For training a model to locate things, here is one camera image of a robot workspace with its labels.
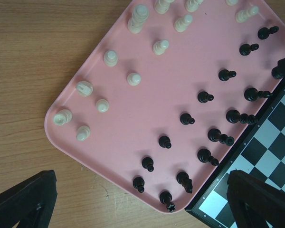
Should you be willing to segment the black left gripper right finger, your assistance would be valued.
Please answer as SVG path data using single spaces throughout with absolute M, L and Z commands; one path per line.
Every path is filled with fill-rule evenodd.
M 285 193 L 245 173 L 231 171 L 227 198 L 239 228 L 285 228 Z

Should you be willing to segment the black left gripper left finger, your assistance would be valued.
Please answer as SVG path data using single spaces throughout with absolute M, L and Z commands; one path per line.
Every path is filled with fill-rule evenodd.
M 0 228 L 47 228 L 57 200 L 54 170 L 41 171 L 0 193 Z

